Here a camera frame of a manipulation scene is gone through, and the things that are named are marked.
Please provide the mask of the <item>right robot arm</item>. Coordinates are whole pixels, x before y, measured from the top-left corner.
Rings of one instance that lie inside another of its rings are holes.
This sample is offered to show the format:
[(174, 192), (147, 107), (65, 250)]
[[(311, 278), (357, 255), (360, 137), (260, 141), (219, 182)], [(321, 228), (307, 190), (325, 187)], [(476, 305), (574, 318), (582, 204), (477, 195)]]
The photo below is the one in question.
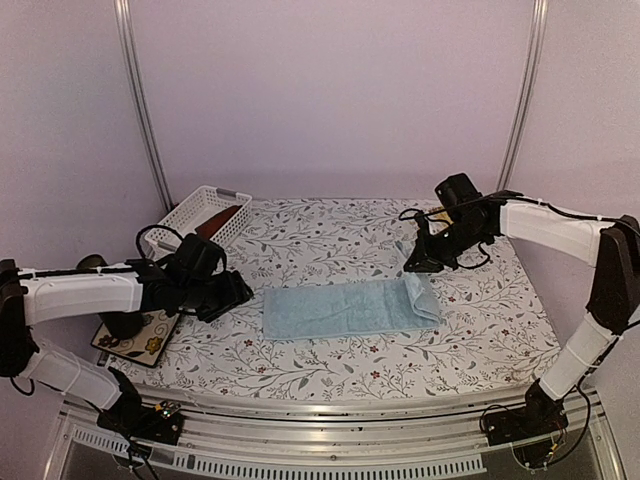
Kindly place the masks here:
[(639, 223), (632, 216), (582, 213), (510, 190), (482, 194), (464, 173), (446, 178), (435, 192), (438, 207), (408, 208), (399, 215), (417, 225), (405, 271), (456, 270), (470, 248), (507, 239), (544, 306), (554, 315), (574, 316), (554, 319), (566, 343), (517, 415), (521, 432), (537, 436), (554, 422), (554, 405), (639, 325)]

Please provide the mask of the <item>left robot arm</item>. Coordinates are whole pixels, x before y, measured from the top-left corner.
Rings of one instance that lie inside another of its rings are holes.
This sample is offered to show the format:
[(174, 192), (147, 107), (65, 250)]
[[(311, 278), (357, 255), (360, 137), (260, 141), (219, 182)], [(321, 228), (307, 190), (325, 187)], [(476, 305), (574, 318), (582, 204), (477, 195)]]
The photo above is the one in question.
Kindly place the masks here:
[(108, 410), (128, 434), (148, 426), (148, 412), (131, 397), (136, 389), (126, 376), (109, 372), (45, 342), (36, 342), (34, 325), (92, 314), (163, 311), (191, 314), (210, 323), (248, 302), (251, 288), (227, 266), (222, 247), (188, 234), (178, 248), (159, 260), (145, 256), (119, 264), (68, 270), (20, 269), (1, 263), (1, 375), (42, 383), (63, 395)]

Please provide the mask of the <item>white perforated plastic basket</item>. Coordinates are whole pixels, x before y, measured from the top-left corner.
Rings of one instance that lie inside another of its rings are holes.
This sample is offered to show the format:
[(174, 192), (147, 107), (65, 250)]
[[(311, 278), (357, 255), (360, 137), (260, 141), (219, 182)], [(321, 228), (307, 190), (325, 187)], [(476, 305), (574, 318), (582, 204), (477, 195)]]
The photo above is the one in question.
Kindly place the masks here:
[[(249, 194), (213, 186), (200, 186), (179, 203), (162, 220), (167, 226), (185, 237), (216, 213), (233, 205), (239, 205), (237, 213), (211, 239), (221, 247), (230, 246), (251, 221), (253, 197)], [(180, 240), (163, 229), (153, 229), (143, 236), (147, 252), (152, 259), (159, 259), (174, 252)]]

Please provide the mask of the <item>light blue towel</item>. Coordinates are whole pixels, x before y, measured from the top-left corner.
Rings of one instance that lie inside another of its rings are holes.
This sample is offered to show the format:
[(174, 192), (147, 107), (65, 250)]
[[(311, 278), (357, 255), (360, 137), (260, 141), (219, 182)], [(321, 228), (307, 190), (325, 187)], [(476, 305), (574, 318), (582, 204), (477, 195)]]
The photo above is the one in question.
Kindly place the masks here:
[(394, 279), (267, 288), (262, 330), (273, 341), (432, 330), (446, 323), (426, 273)]

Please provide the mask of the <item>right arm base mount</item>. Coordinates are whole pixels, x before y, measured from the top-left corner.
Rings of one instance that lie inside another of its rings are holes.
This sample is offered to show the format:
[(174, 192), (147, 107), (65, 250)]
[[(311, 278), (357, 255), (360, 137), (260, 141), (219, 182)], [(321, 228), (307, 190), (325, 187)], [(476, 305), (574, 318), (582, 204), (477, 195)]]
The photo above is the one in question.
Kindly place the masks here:
[(494, 404), (480, 416), (479, 428), (490, 446), (527, 440), (565, 429), (568, 419), (562, 401), (520, 407)]

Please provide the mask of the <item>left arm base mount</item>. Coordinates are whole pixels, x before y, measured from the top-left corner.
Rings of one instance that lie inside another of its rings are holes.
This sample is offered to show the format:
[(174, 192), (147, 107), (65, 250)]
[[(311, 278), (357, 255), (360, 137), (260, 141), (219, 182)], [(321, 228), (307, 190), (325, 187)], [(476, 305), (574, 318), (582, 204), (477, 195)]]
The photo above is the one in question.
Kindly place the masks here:
[(185, 418), (179, 411), (161, 406), (147, 407), (140, 402), (118, 400), (98, 414), (97, 426), (125, 439), (141, 439), (176, 446)]

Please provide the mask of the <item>dark red towel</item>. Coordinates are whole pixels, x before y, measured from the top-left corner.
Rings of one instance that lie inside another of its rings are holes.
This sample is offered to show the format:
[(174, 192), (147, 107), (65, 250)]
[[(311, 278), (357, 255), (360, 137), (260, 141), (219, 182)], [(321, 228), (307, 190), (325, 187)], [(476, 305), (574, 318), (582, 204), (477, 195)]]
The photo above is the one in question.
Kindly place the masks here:
[(239, 205), (230, 206), (220, 212), (216, 213), (214, 216), (206, 220), (204, 223), (199, 225), (195, 232), (196, 234), (203, 239), (211, 240), (217, 232), (222, 229), (225, 224), (237, 213), (240, 209)]

